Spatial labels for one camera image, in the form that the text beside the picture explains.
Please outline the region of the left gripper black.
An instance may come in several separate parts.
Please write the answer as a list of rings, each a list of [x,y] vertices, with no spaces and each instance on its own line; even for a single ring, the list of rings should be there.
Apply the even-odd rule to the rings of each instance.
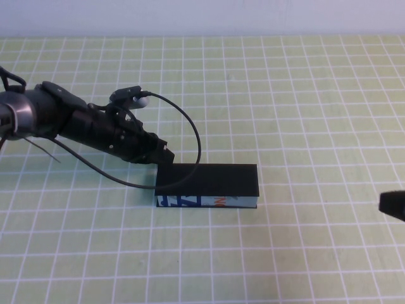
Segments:
[[[171,165],[175,158],[167,142],[145,131],[142,122],[113,111],[75,110],[59,134],[129,163]]]

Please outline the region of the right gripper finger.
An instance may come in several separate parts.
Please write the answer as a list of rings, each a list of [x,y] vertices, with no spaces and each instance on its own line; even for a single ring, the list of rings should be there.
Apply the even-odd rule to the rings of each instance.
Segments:
[[[378,209],[388,216],[404,221],[404,205],[404,190],[387,191],[380,194]]]

